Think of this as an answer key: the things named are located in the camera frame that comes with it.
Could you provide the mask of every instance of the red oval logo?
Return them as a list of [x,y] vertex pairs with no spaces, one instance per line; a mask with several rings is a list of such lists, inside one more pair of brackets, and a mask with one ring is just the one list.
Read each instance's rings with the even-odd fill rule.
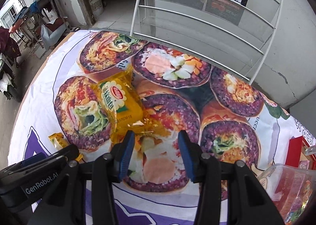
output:
[[119,90],[119,88],[112,86],[111,87],[111,93],[114,97],[116,97],[117,99],[123,99],[123,94],[121,93],[121,91]]

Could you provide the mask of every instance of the white bucket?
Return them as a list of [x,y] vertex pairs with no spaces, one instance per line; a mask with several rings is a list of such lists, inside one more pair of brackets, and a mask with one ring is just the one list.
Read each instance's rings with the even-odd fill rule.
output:
[[101,0],[89,0],[94,17],[98,17],[103,13],[103,5]]

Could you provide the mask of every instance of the small wrapped snack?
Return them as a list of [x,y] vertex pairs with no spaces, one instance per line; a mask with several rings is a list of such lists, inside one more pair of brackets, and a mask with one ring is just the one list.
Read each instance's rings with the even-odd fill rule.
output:
[[132,66],[92,85],[98,102],[107,113],[111,126],[111,141],[119,143],[128,130],[136,134],[167,133],[153,120],[132,86]]
[[[54,133],[48,136],[48,138],[58,151],[70,145],[67,139],[64,139],[64,135],[61,132]],[[79,162],[82,158],[83,155],[79,154],[75,160]]]

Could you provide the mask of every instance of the clear plastic container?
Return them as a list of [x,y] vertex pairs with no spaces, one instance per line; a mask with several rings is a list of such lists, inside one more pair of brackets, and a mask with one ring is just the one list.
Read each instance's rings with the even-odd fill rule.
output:
[[297,224],[307,205],[315,202],[316,171],[275,164],[258,180],[267,191],[286,225]]

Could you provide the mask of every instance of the table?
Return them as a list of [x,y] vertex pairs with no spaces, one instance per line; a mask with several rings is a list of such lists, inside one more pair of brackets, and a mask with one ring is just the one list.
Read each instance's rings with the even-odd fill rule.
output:
[[[95,66],[84,62],[89,57],[83,49],[100,38],[111,38],[105,48],[108,54],[113,54],[113,48],[122,42],[125,43],[121,47],[128,47],[117,56],[123,58],[115,60],[115,68],[92,73]],[[203,151],[211,150],[225,161],[242,159],[254,173],[260,173],[273,163],[284,164],[291,138],[304,135],[309,145],[316,144],[316,139],[278,104],[198,57],[114,32],[81,30],[61,42],[32,81],[15,121],[9,165],[34,153],[54,153],[56,150],[48,136],[61,131],[70,142],[78,144],[85,161],[107,152],[110,141],[104,136],[106,125],[101,129],[96,125],[99,130],[82,137],[83,132],[74,133],[74,129],[69,129],[64,119],[67,114],[63,112],[67,110],[67,103],[76,98],[78,89],[87,92],[86,87],[92,80],[106,78],[130,64],[134,69],[133,84],[143,105],[150,115],[161,120],[171,135],[142,139],[138,151],[146,154],[145,164],[134,150],[129,167],[133,175],[113,186],[120,224],[193,224],[199,188],[185,177],[174,136],[180,128],[186,129],[190,139],[199,143]],[[93,101],[89,98],[88,105],[93,106]],[[73,108],[78,105],[85,108],[85,104],[79,102]],[[102,139],[99,143],[94,141],[95,135]],[[145,140],[153,140],[154,145],[142,145]],[[173,173],[166,172],[161,177],[146,173],[150,163],[157,159],[163,160]],[[90,196],[88,182],[87,224],[92,224]],[[223,191],[221,224],[226,223],[226,198],[227,193]]]

